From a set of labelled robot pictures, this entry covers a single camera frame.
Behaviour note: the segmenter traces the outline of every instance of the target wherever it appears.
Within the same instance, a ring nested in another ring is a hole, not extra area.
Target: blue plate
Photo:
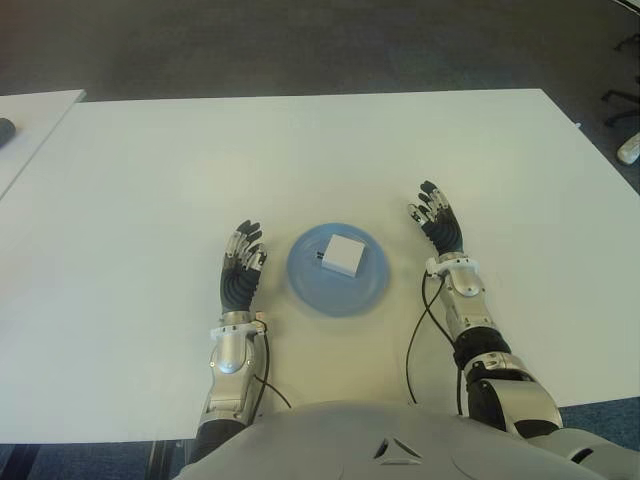
[[[331,235],[365,244],[355,278],[322,268]],[[346,317],[371,308],[389,280],[389,266],[380,245],[367,232],[344,223],[325,223],[302,234],[289,252],[289,282],[306,303],[331,317]]]

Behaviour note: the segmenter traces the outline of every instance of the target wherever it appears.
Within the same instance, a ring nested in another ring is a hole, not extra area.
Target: white object on floor
[[[631,165],[640,157],[640,132],[624,142],[618,149],[618,160],[625,165]]]

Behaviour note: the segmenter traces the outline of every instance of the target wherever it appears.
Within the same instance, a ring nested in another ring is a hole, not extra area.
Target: chair leg
[[[623,45],[626,45],[627,43],[633,43],[633,42],[640,42],[640,33],[634,33],[630,37],[625,38],[620,43],[618,43],[618,45],[613,47],[613,49],[619,52],[620,50],[622,50]]]
[[[0,472],[0,479],[27,480],[39,451],[40,445],[21,444],[14,446],[7,464]]]
[[[640,103],[640,97],[637,95],[632,95],[627,92],[621,92],[620,90],[607,90],[607,92],[602,96],[602,101],[606,102],[609,100],[611,96],[624,98],[625,100],[629,100],[630,102]]]
[[[626,112],[622,112],[622,113],[618,113],[617,115],[613,115],[612,117],[607,118],[604,121],[604,124],[607,127],[613,127],[613,125],[620,120],[621,118],[627,118],[627,117],[635,117],[635,116],[639,116],[640,115],[640,110],[638,109],[634,109],[634,110],[627,110]]]

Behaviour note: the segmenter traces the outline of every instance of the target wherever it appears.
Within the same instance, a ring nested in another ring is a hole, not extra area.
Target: robot finger
[[[262,266],[267,260],[267,251],[264,248],[263,243],[259,243],[255,247],[255,251],[247,258],[247,262],[244,265],[247,270],[254,270],[256,272],[262,271]]]
[[[431,183],[428,180],[425,180],[422,183],[422,185],[420,185],[420,190],[422,190],[427,195],[429,195],[431,192],[433,192],[434,190],[437,190],[437,189],[438,189],[438,187],[436,187],[433,183]]]
[[[249,258],[251,258],[251,255],[254,254],[254,252],[258,249],[258,245],[254,245],[251,248],[248,248],[247,250],[245,250],[245,252],[242,254],[242,256],[239,258],[240,264],[246,269],[247,268],[247,262],[249,261]]]
[[[242,233],[240,230],[236,230],[231,234],[229,240],[227,241],[227,247],[224,250],[225,256],[228,258],[234,257],[238,251],[238,248],[247,238],[245,233]]]
[[[252,234],[250,234],[247,237],[247,242],[249,242],[250,244],[255,242],[256,240],[258,240],[260,237],[262,236],[262,230],[258,230],[257,232],[254,232]]]
[[[238,228],[236,228],[236,231],[240,233],[246,233],[247,235],[249,235],[250,233],[255,232],[258,228],[260,228],[259,223],[251,224],[251,220],[245,220],[240,225],[238,225]]]
[[[438,211],[433,207],[433,202],[429,202],[426,206],[418,205],[418,210],[427,218],[430,222],[435,222]]]
[[[424,193],[419,193],[418,198],[422,200],[424,203],[429,203],[431,201],[431,197],[428,195],[425,195]]]
[[[416,207],[413,203],[410,203],[407,205],[407,212],[409,213],[409,216],[420,226],[423,226],[429,221],[426,209],[422,205],[420,205],[420,207]]]

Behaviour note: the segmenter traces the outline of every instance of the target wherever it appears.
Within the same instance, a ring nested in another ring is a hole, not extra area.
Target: black joint
[[[469,417],[503,432],[507,431],[504,413],[498,394],[486,381],[479,381],[467,387],[469,392]]]
[[[555,423],[552,423],[548,420],[520,420],[514,425],[516,427],[516,430],[518,430],[518,433],[522,435],[523,438],[533,438],[540,437],[542,435],[549,435],[559,428]]]
[[[507,342],[498,330],[491,327],[475,327],[465,330],[453,343],[453,359],[459,369],[473,358],[483,353],[504,352],[511,353]]]
[[[227,440],[235,437],[244,428],[243,423],[226,419],[211,420],[200,425],[196,439],[193,442],[189,463],[196,463],[206,457]]]

